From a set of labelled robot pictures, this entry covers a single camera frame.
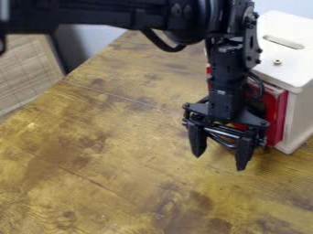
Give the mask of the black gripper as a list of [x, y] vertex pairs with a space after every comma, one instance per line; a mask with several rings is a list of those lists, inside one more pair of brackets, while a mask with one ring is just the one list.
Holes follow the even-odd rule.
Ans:
[[206, 151], [206, 128], [222, 131], [242, 131], [235, 150], [235, 168], [246, 169], [254, 146], [264, 143], [268, 122], [248, 112], [244, 107], [247, 77], [242, 50], [230, 48], [212, 50], [210, 73], [207, 74], [208, 94], [196, 103], [183, 105], [183, 122], [188, 129], [192, 155]]

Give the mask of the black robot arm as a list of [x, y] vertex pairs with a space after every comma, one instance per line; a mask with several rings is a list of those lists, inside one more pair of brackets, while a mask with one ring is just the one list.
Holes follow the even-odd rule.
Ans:
[[0, 0], [0, 55], [8, 34], [48, 34], [60, 25], [105, 25], [137, 30], [163, 51], [203, 42], [211, 71], [208, 94], [183, 104], [191, 151], [206, 140], [234, 150], [235, 169], [246, 169], [254, 149], [266, 145], [267, 120], [252, 114], [247, 96], [263, 96], [252, 73], [263, 50], [252, 0]]

